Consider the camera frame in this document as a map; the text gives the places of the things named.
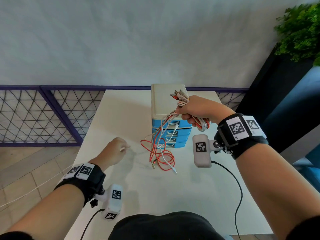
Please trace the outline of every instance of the hand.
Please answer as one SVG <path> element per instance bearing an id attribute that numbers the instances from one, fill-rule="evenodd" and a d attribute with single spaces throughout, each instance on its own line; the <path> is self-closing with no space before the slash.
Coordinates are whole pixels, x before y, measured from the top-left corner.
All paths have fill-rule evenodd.
<path id="1" fill-rule="evenodd" d="M 211 122 L 219 124 L 220 121 L 235 112 L 226 105 L 193 95 L 190 96 L 189 103 L 183 107 L 177 107 L 176 113 L 182 115 L 183 120 L 188 120 L 188 123 L 196 126 L 191 115 L 199 118 L 209 118 Z"/>
<path id="2" fill-rule="evenodd" d="M 108 167 L 120 162 L 129 147 L 124 139 L 116 137 L 89 163 L 96 164 L 102 171 L 105 171 Z"/>

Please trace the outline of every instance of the green plant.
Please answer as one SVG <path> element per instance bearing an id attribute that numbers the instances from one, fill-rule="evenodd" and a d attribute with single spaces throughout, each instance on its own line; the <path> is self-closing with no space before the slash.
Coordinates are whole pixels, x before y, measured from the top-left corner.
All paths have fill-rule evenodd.
<path id="1" fill-rule="evenodd" d="M 303 58 L 315 58 L 314 65 L 320 66 L 320 3 L 301 4 L 288 8 L 275 26 L 281 41 L 276 55 L 290 54 L 297 62 Z"/>

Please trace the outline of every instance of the white table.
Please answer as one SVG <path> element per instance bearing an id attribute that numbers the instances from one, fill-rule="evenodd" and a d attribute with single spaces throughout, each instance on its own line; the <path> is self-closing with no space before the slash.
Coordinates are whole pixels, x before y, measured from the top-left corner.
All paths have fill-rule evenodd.
<path id="1" fill-rule="evenodd" d="M 215 92 L 190 91 L 188 94 L 220 102 Z M 177 174 L 152 169 L 149 152 L 140 145 L 140 140 L 151 133 L 150 107 L 151 91 L 106 90 L 74 163 L 89 161 L 117 136 L 125 139 L 131 149 L 120 163 L 106 170 L 104 181 L 105 188 L 112 183 L 123 186 L 123 205 L 114 221 L 105 221 L 100 214 L 95 216 L 83 239 L 107 239 L 115 223 L 130 215 L 163 215 L 176 211 L 197 213 L 221 235 L 236 235 L 234 214 L 240 200 L 237 182 L 218 165 L 205 169 L 194 165 L 192 136 L 202 132 L 193 128 L 184 148 L 170 149 L 176 160 Z M 217 126 L 212 124 L 204 133 L 212 140 L 216 131 Z M 272 233 L 232 157 L 222 152 L 212 153 L 211 158 L 233 172 L 242 186 L 243 201 L 237 215 L 239 233 Z M 91 208 L 88 203 L 65 239 L 80 239 L 89 219 L 100 206 Z"/>

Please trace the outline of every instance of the forearm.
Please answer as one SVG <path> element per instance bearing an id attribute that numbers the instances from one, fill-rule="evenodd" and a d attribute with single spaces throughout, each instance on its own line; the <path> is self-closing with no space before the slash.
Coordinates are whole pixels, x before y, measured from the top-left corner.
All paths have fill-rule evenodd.
<path id="1" fill-rule="evenodd" d="M 8 232 L 22 231 L 35 240 L 62 240 L 80 214 L 85 198 L 71 184 L 63 185 L 39 202 Z"/>
<path id="2" fill-rule="evenodd" d="M 277 237 L 320 215 L 320 194 L 269 145 L 257 144 L 236 160 L 242 178 Z"/>

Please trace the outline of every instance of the white wire on floor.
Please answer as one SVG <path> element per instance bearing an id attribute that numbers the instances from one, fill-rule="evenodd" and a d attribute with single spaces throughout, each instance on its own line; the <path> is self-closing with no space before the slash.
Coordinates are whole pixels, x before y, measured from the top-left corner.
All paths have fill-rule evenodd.
<path id="1" fill-rule="evenodd" d="M 22 197 L 25 197 L 26 195 L 30 194 L 32 191 L 34 191 L 34 190 L 38 189 L 40 186 L 44 185 L 46 182 L 48 182 L 48 181 L 50 181 L 51 179 L 53 179 L 55 176 L 59 175 L 61 172 L 57 173 L 57 174 L 56 174 L 56 175 L 54 175 L 52 178 L 48 179 L 48 180 L 47 180 L 47 181 L 45 181 L 44 183 L 42 183 L 42 184 L 40 184 L 39 186 L 35 187 L 33 190 L 31 190 L 30 192 L 26 193 L 25 195 L 22 195 L 22 196 L 20 196 L 19 198 L 16 198 L 15 200 L 10 201 L 10 202 L 8 202 L 8 203 L 6 203 L 6 204 L 2 205 L 2 206 L 6 206 L 7 204 L 10 204 L 10 203 L 12 203 L 12 202 L 15 202 L 15 201 L 17 201 L 17 200 L 21 199 Z"/>

